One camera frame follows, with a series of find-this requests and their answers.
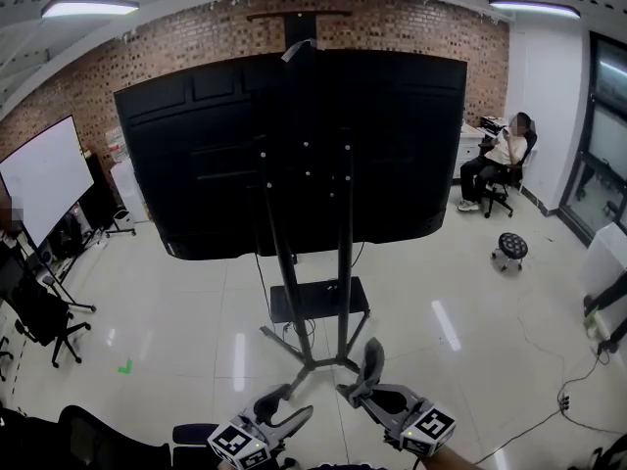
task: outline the seated person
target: seated person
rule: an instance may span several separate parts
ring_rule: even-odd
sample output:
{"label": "seated person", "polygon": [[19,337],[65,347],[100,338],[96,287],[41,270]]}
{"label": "seated person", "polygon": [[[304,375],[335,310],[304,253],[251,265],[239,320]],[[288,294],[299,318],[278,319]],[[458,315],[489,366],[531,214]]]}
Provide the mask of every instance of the seated person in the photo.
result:
{"label": "seated person", "polygon": [[507,165],[518,164],[525,156],[526,137],[531,130],[531,118],[523,112],[518,113],[509,123],[509,127],[504,127],[490,142],[492,150],[461,166],[459,211],[479,211],[488,181],[506,170]]}

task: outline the plug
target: plug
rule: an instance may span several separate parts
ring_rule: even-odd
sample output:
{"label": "plug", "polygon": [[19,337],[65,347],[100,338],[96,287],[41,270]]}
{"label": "plug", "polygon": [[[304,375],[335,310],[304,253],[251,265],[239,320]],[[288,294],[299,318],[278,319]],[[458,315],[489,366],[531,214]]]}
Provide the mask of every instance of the plug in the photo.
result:
{"label": "plug", "polygon": [[563,414],[566,414],[570,409],[570,393],[567,390],[564,390],[561,394],[561,399],[559,400],[559,410]]}

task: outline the large black monitor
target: large black monitor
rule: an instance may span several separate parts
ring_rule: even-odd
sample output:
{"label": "large black monitor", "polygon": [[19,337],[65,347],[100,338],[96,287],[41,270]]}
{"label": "large black monitor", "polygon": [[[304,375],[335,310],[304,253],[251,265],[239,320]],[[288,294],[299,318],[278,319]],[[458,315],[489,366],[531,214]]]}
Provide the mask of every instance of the large black monitor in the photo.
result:
{"label": "large black monitor", "polygon": [[274,254],[260,151],[280,179],[289,244],[337,248],[338,134],[355,150],[354,241],[428,235],[444,220],[466,64],[310,47],[214,63],[116,93],[136,177],[168,252]]}

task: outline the dark trousers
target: dark trousers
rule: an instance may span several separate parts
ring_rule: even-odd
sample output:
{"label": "dark trousers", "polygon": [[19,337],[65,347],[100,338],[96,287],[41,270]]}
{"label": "dark trousers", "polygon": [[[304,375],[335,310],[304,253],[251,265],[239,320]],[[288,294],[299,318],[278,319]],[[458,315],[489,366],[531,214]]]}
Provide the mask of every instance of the dark trousers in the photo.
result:
{"label": "dark trousers", "polygon": [[[599,310],[607,308],[625,295],[627,295],[627,271],[624,271],[616,282],[586,305],[586,313],[590,313],[595,308]],[[611,333],[609,341],[618,344],[625,334],[627,334],[627,320],[623,320]]]}
{"label": "dark trousers", "polygon": [[460,169],[461,196],[471,202],[481,202],[488,181],[495,178],[504,168],[483,155],[466,162]]}

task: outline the white shirt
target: white shirt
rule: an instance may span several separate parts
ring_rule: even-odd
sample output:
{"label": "white shirt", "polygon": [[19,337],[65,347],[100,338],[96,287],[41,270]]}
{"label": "white shirt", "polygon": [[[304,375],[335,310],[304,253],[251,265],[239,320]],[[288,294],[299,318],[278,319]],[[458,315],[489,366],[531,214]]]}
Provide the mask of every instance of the white shirt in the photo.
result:
{"label": "white shirt", "polygon": [[490,159],[491,161],[501,165],[516,165],[525,156],[525,152],[527,151],[527,140],[523,136],[516,137],[511,133],[509,134],[509,146],[511,146],[511,154],[514,159],[514,162],[512,162],[509,158],[509,147],[507,146],[507,141],[503,136],[503,131],[504,129],[499,132],[499,135],[497,136],[497,145],[486,154],[486,159]]}

